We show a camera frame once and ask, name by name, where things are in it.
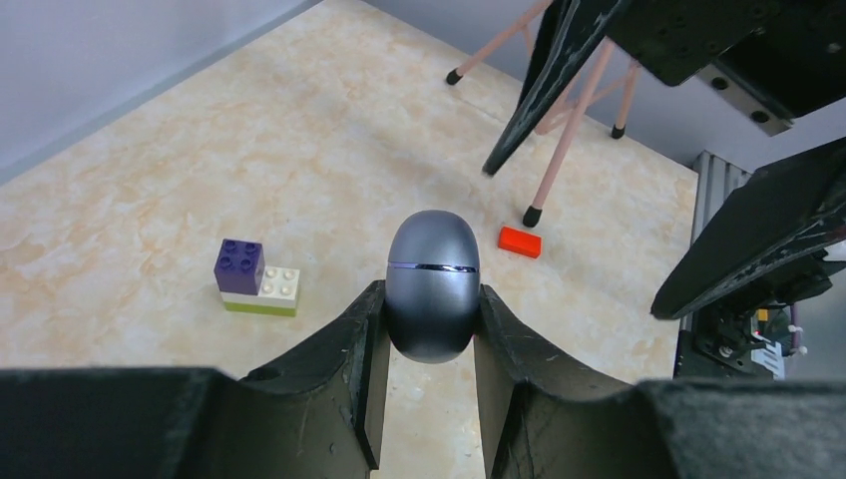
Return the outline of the red block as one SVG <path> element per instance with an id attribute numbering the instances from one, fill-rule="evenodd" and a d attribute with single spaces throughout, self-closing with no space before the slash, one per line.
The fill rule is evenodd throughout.
<path id="1" fill-rule="evenodd" d="M 503 226 L 498 236 L 498 248 L 529 258 L 538 258 L 543 251 L 539 236 Z"/>

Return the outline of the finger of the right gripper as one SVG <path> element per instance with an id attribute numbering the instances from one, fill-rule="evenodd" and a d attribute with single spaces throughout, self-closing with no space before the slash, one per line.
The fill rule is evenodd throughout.
<path id="1" fill-rule="evenodd" d="M 756 170 L 706 224 L 650 312 L 679 319 L 845 238 L 845 141 Z"/>
<path id="2" fill-rule="evenodd" d="M 484 174 L 496 175 L 512 157 L 629 7 L 626 0 L 563 0 L 547 7 L 516 110 Z"/>

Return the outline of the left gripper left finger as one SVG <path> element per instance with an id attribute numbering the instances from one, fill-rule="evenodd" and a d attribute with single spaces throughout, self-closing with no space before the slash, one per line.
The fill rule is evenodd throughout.
<path id="1" fill-rule="evenodd" d="M 379 467 L 390 341 L 385 283 L 241 384 L 246 478 L 367 478 Z"/>

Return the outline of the silver lilac oval case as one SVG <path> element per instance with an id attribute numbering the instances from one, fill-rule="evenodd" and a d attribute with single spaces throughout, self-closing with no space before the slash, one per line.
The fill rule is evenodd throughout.
<path id="1" fill-rule="evenodd" d="M 406 219 L 391 243 L 385 280 L 397 350 L 420 363 L 458 357 L 474 334 L 480 283 L 478 244 L 464 219 L 441 210 Z"/>

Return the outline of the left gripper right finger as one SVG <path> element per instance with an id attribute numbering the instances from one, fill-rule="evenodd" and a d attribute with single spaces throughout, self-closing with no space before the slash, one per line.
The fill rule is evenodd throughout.
<path id="1" fill-rule="evenodd" d="M 473 340 L 489 478 L 615 478 L 631 468 L 607 399 L 628 389 L 521 321 L 483 285 Z"/>

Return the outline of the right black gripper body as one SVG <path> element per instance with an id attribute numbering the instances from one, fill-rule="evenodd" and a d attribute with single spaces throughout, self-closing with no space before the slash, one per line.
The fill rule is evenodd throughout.
<path id="1" fill-rule="evenodd" d="M 769 136 L 845 96 L 842 1 L 634 1 L 609 36 L 664 85 L 698 78 Z"/>

